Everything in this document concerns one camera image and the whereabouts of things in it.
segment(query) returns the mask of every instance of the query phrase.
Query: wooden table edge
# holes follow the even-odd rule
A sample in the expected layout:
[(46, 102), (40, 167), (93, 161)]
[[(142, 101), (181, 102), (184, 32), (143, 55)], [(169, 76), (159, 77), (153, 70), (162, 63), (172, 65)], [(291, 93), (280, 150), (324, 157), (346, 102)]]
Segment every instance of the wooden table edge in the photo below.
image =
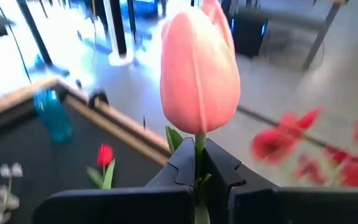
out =
[[(34, 83), (32, 85), (20, 88), (12, 93), (7, 94), (6, 96), (0, 97), (0, 112), (11, 108), (15, 105), (22, 103), (25, 100), (28, 100), (33, 96), (33, 94), (40, 88), (50, 88), (54, 85), (60, 84), (67, 88), (70, 92), (77, 95), (79, 98), (88, 101), (88, 95), (83, 91), (73, 88), (69, 85), (65, 80), (58, 77), (48, 77), (40, 82)], [(148, 130), (147, 128), (144, 129), (139, 123), (134, 121), (133, 119), (127, 117), (126, 115), (119, 112), (117, 109), (109, 106), (103, 102), (98, 102), (96, 106), (102, 110), (103, 112), (107, 113), (108, 115), (115, 118), (120, 123), (126, 125), (128, 128), (132, 129), (136, 133), (140, 134), (146, 139), (154, 142), (157, 146), (165, 149), (169, 152), (169, 146), (166, 140), (161, 136), (155, 134), (154, 132)]]

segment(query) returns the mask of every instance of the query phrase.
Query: floor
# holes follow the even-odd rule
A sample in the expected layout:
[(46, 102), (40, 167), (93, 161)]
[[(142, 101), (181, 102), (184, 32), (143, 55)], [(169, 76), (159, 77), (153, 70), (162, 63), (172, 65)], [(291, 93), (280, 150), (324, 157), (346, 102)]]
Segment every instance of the floor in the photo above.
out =
[[(314, 7), (312, 3), (312, 0), (261, 1), (262, 7), (298, 11), (323, 18), (329, 10), (329, 0), (320, 0)], [(47, 6), (50, 19), (45, 19), (39, 5), (29, 4), (29, 7), (52, 60), (70, 70), (69, 82), (80, 79), (85, 91), (105, 89), (112, 106), (140, 123), (145, 116), (147, 128), (161, 136), (165, 135), (165, 126), (169, 122), (163, 115), (159, 93), (159, 32), (163, 21), (150, 28), (152, 40), (144, 42), (146, 51), (136, 51), (137, 63), (112, 67), (108, 64), (106, 54), (94, 52), (78, 40), (76, 31), (82, 27), (82, 23), (75, 11)], [(187, 7), (185, 2), (170, 0), (167, 17), (183, 7)], [(37, 54), (35, 42), (30, 38), (31, 34), (17, 8), (3, 3), (2, 9), (7, 17), (17, 21), (13, 30), (18, 36), (26, 64), (30, 66)], [(310, 40), (315, 34), (305, 33), (304, 45), (311, 45)], [(294, 69), (296, 66), (292, 65), (296, 60), (290, 58), (293, 55), (285, 50), (283, 52), (271, 52), (268, 57), (263, 55), (253, 60), (237, 56), (242, 90), (240, 105), (273, 120), (279, 120), (286, 111), (301, 115), (320, 107), (323, 113), (308, 134), (358, 154), (358, 146), (352, 140), (354, 122), (358, 120), (358, 1), (350, 0), (339, 11), (324, 40), (324, 49), (318, 52), (309, 72)], [(28, 85), (11, 35), (0, 40), (0, 68), (2, 66), (0, 95)], [(53, 74), (33, 74), (32, 80), (34, 82), (45, 75)], [(272, 182), (293, 185), (295, 183), (283, 172), (291, 167), (280, 170), (262, 166), (254, 163), (249, 156), (250, 140), (268, 127), (266, 123), (236, 113), (226, 126), (208, 133), (208, 137)], [(321, 148), (308, 142), (300, 144), (298, 148), (316, 156), (321, 154)]]

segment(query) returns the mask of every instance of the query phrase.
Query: tulip stem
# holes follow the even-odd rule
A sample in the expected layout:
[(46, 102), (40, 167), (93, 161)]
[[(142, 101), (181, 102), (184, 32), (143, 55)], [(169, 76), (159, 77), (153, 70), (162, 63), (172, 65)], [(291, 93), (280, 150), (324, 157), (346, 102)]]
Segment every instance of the tulip stem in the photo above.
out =
[(202, 158), (203, 151), (205, 149), (205, 134), (196, 134), (196, 180), (202, 178)]

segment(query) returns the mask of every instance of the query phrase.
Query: white floor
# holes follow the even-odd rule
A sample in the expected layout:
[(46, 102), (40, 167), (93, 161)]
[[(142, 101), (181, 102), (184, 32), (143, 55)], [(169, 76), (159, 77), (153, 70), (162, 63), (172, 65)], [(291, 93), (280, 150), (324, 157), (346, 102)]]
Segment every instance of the white floor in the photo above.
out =
[[(271, 2), (278, 1), (264, 0), (262, 5), (289, 11), (297, 10), (316, 17), (324, 17), (329, 10), (328, 0), (320, 0), (315, 7), (312, 7), (312, 0), (280, 0), (280, 4), (268, 4)], [(170, 0), (168, 15), (179, 6), (183, 4)], [(52, 59), (71, 71), (69, 80), (79, 78), (86, 91), (94, 87), (104, 88), (112, 106), (140, 123), (145, 116), (149, 129), (162, 136), (165, 134), (164, 127), (168, 125), (168, 121), (163, 115), (159, 94), (160, 26), (155, 28), (153, 39), (145, 43), (147, 51), (137, 52), (140, 65), (110, 67), (107, 56), (98, 52), (95, 53), (95, 63), (91, 63), (93, 51), (78, 41), (77, 28), (70, 22), (59, 21), (59, 16), (53, 16), (54, 13), (61, 14), (62, 10), (52, 12), (51, 8), (47, 8), (51, 13), (47, 21), (40, 8), (30, 8)], [(30, 60), (33, 56), (31, 50), (28, 52), (27, 58)], [(322, 55), (321, 49), (308, 73), (276, 63), (272, 65), (262, 57), (251, 61), (238, 56), (242, 90), (240, 104), (275, 120), (280, 119), (286, 111), (303, 114), (315, 107), (321, 107), (323, 114), (310, 130), (310, 134), (358, 153), (358, 146), (352, 140), (354, 122), (358, 119), (358, 1), (350, 0), (349, 4), (339, 11), (324, 40), (323, 59)], [(275, 58), (285, 61), (280, 55), (275, 55), (269, 58), (270, 62)], [(0, 83), (8, 83), (5, 85), (9, 87), (5, 91), (1, 90), (0, 94), (11, 91), (14, 86), (27, 84), (26, 77), (18, 68), (19, 63), (20, 60), (17, 60), (15, 70), (10, 68), (11, 71), (19, 72), (10, 72), (8, 68), (5, 72), (0, 72)], [(272, 167), (259, 166), (249, 157), (250, 140), (265, 128), (268, 128), (266, 124), (238, 113), (228, 125), (209, 133), (208, 136), (271, 181), (280, 185), (291, 185), (293, 183), (288, 182), (283, 172)], [(299, 145), (299, 148), (320, 152), (320, 149), (309, 143)]]

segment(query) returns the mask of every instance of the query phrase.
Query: blue bottle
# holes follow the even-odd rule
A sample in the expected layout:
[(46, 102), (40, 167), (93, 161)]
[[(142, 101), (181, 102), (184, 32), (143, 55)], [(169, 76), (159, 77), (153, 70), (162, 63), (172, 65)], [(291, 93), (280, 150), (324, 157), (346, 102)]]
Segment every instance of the blue bottle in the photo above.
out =
[(54, 90), (40, 90), (34, 95), (34, 108), (56, 143), (66, 142), (73, 135), (73, 127)]

